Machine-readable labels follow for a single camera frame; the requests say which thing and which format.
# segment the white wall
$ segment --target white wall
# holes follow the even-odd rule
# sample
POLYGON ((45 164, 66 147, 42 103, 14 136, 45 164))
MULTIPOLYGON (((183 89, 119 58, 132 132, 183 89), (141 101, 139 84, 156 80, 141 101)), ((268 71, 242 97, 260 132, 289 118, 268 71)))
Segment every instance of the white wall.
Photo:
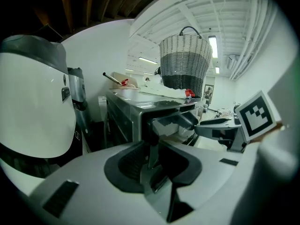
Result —
POLYGON ((218 110, 224 108, 233 111, 233 102, 235 101, 235 90, 235 81, 229 80, 229 77, 216 76, 210 109, 218 110))
MULTIPOLYGON (((237 80, 236 102, 245 102, 259 90, 263 90, 267 95, 267 92, 291 65, 298 49, 299 42, 296 35, 288 21, 278 12, 260 53, 248 71, 237 80)), ((280 120, 280 116, 268 95, 267 98, 275 119, 280 120)))
POLYGON ((206 76, 203 79, 203 85, 202 85, 202 91, 201 91, 201 97, 202 100, 204 99, 204 89, 205 89, 205 84, 206 84, 206 76))
POLYGON ((204 85, 215 85, 215 77, 206 76, 205 84, 204 85))
POLYGON ((125 74, 132 20, 107 22, 79 32, 62 42, 67 66, 81 68, 92 119, 101 120, 98 96, 105 96, 112 82, 104 72, 125 74))
POLYGON ((131 77, 136 79, 137 85, 140 87, 144 85, 144 78, 142 74, 131 74, 131 77))
POLYGON ((149 74, 144 74, 144 81, 146 80, 146 77, 148 77, 150 79, 151 82, 154 83, 159 83, 161 80, 161 76, 160 75, 149 75, 149 74))

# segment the basket handle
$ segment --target basket handle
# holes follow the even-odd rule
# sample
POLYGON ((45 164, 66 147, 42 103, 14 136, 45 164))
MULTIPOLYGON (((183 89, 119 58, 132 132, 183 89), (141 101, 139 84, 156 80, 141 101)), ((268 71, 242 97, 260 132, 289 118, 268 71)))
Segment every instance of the basket handle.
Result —
POLYGON ((184 27, 183 29, 181 29, 181 31, 180 31, 180 33, 179 33, 179 36, 182 36, 182 35, 183 35, 183 30, 186 29, 186 28, 192 28, 192 29, 194 29, 195 32, 199 35, 199 38, 202 39, 202 37, 201 37, 201 35, 198 33, 198 31, 197 31, 195 28, 191 27, 191 26, 187 26, 187 27, 184 27))

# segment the black strap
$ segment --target black strap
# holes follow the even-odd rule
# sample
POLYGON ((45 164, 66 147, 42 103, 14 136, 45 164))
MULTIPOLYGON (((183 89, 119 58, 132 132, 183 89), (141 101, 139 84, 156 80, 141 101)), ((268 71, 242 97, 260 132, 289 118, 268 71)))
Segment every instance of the black strap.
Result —
POLYGON ((0 143, 0 158, 12 168, 37 178, 46 178, 83 152, 81 129, 76 123, 69 150, 59 157, 39 158, 18 153, 0 143))
POLYGON ((179 36, 183 36, 183 30, 186 29, 186 28, 192 28, 192 29, 194 29, 195 32, 199 35, 199 38, 202 39, 202 37, 201 37, 201 35, 199 34, 199 32, 198 32, 195 28, 193 28, 193 27, 191 27, 191 26, 186 26, 186 27, 184 27, 183 29, 181 29, 181 31, 180 31, 180 33, 179 33, 179 36))

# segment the pipe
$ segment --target pipe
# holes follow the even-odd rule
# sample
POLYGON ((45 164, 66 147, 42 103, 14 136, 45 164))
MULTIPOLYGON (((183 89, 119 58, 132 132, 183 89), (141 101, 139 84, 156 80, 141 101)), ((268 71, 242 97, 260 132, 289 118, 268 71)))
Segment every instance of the pipe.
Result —
POLYGON ((113 78, 112 76, 109 76, 106 73, 103 73, 103 76, 107 77, 109 80, 112 80, 114 83, 122 86, 122 84, 117 79, 113 78))
POLYGON ((221 17, 221 12, 222 12, 222 10, 223 10, 223 8, 224 8, 224 6, 225 6, 225 3, 226 3, 226 0, 224 0, 223 6, 222 6, 222 8, 220 9, 219 14, 220 14, 220 20, 221 20, 221 22, 222 22, 223 33, 224 33, 224 44, 225 44, 225 47, 227 47, 227 43, 226 43, 226 33, 225 33, 225 29, 224 29, 224 22, 223 22, 223 19, 222 19, 222 17, 221 17))
POLYGON ((247 52, 246 56, 244 57, 243 61, 241 62, 240 66, 237 68, 237 70, 233 74, 232 79, 234 79, 234 77, 243 68, 245 62, 248 61, 248 58, 250 57, 251 53, 253 52, 253 49, 254 49, 254 47, 256 45, 256 42, 257 42, 257 39, 258 39, 258 36, 262 32, 262 27, 263 27, 263 23, 264 23, 265 18, 266 18, 267 9, 268 9, 268 0, 262 0, 262 9, 260 11, 259 18, 257 20, 257 28, 256 28, 256 31, 255 31, 251 46, 248 49, 248 52, 247 52))
POLYGON ((261 9, 262 9, 262 0, 258 0, 257 13, 256 13, 257 16, 256 16, 256 20, 254 23, 254 29, 256 29, 256 26, 258 24, 260 14, 261 14, 261 9))
POLYGON ((244 44, 244 48, 240 54, 240 58, 238 60, 238 62, 236 63, 236 66, 233 68, 233 72, 230 76, 230 80, 232 80, 233 78, 233 74, 235 73, 235 71, 237 70, 237 68, 239 67, 240 65, 240 62, 242 61, 242 58, 248 48, 248 44, 251 40, 251 35, 252 35, 252 32, 253 32, 253 29, 254 29, 254 24, 255 24, 255 18, 256 18, 256 12, 257 12, 257 0, 251 0, 251 11, 250 11, 250 22, 249 22, 249 28, 248 28, 248 32, 247 32, 247 35, 246 35, 246 41, 245 41, 245 44, 244 44))
POLYGON ((245 21, 245 25, 244 25, 243 32, 242 32, 242 37, 244 36, 244 33, 245 33, 245 29, 246 29, 246 25, 247 25, 248 17, 249 17, 248 16, 249 12, 250 12, 250 8, 247 10, 247 13, 246 13, 246 21, 245 21))
POLYGON ((277 14, 277 10, 278 10, 278 8, 277 8, 277 6, 275 6, 275 11, 274 11, 274 13, 272 14, 272 17, 271 17, 271 19, 270 19, 270 22, 269 22, 269 24, 268 24, 268 27, 267 27, 266 31, 263 33, 263 38, 261 39, 261 42, 260 42, 260 44, 259 44, 259 46, 258 46, 258 48, 257 48, 257 50, 256 50, 256 52, 255 52, 255 54, 253 55, 251 61, 248 63, 248 66, 247 66, 246 69, 240 74, 240 77, 248 70, 248 68, 250 67, 250 65, 251 65, 252 62, 254 61, 255 57, 257 56, 258 52, 260 51, 260 49, 261 49, 261 47, 262 47, 262 45, 263 45, 263 42, 265 41, 265 39, 266 39, 266 37, 267 37, 267 35, 268 35, 268 33, 269 33, 271 27, 272 27, 272 24, 273 24, 273 22, 274 22, 274 20, 275 20, 275 17, 276 17, 276 14, 277 14))

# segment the metal rod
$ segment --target metal rod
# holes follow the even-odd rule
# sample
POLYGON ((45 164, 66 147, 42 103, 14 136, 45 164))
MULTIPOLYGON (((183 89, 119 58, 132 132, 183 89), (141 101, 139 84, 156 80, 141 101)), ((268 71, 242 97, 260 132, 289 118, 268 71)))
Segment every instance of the metal rod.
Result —
POLYGON ((255 31, 254 37, 252 39, 252 44, 250 45, 250 48, 248 49, 246 56, 243 58, 242 62, 240 63, 240 67, 237 68, 237 70, 235 71, 235 74, 233 75, 232 79, 234 79, 234 77, 239 74, 241 69, 244 68, 243 65, 246 62, 248 62, 248 59, 249 59, 251 53, 254 51, 254 47, 256 46, 258 36, 262 32, 263 24, 265 22, 265 18, 266 18, 266 14, 267 14, 267 9, 268 9, 268 0, 262 0, 262 7, 260 9, 260 14, 257 19, 257 28, 255 31))
POLYGON ((106 73, 103 73, 103 76, 107 77, 109 80, 112 80, 114 83, 122 86, 122 84, 117 79, 113 78, 112 76, 109 76, 106 73))
POLYGON ((232 73, 231 73, 231 75, 229 77, 230 80, 234 79, 235 72, 239 68, 240 63, 242 62, 244 54, 246 53, 246 50, 247 50, 248 45, 249 45, 249 42, 251 40, 251 35, 253 33, 254 24, 255 24, 255 21, 256 21, 257 1, 258 0, 251 0, 250 20, 249 20, 248 32, 247 32, 247 35, 246 35, 246 41, 244 43, 243 50, 242 50, 242 52, 240 54, 240 58, 239 58, 238 62, 235 64, 235 67, 233 67, 233 71, 232 71, 232 73))
POLYGON ((240 74, 240 77, 248 70, 248 68, 250 67, 250 65, 252 64, 252 62, 255 60, 255 57, 257 56, 258 52, 260 51, 262 45, 263 45, 263 42, 265 41, 271 27, 272 27, 272 24, 274 22, 274 19, 276 17, 276 14, 277 14, 277 7, 275 7, 275 10, 272 14, 272 17, 270 18, 270 21, 269 21, 269 24, 268 24, 268 27, 266 28, 266 30, 264 31, 263 33, 263 37, 260 41, 260 44, 258 46, 258 48, 256 49, 256 52, 254 53, 253 57, 251 58, 250 62, 248 63, 247 67, 244 69, 244 71, 240 74))

